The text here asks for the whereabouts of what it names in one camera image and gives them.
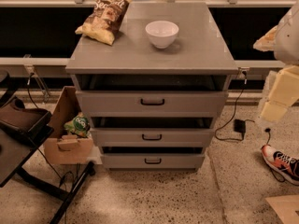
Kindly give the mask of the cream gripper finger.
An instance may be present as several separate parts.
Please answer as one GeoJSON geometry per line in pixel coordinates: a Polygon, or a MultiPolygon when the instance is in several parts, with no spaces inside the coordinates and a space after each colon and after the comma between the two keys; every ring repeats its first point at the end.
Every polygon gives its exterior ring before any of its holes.
{"type": "Polygon", "coordinates": [[[274,79],[265,96],[265,103],[259,118],[268,123],[276,123],[299,99],[299,66],[289,65],[270,75],[274,79]]]}

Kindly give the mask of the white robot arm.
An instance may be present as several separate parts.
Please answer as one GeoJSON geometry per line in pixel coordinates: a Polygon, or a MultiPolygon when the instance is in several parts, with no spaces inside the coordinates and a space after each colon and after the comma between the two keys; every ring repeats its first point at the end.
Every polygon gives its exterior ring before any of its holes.
{"type": "Polygon", "coordinates": [[[299,100],[299,3],[293,5],[278,25],[253,45],[259,51],[273,51],[275,59],[285,64],[270,72],[263,87],[256,122],[261,127],[278,123],[299,100]]]}

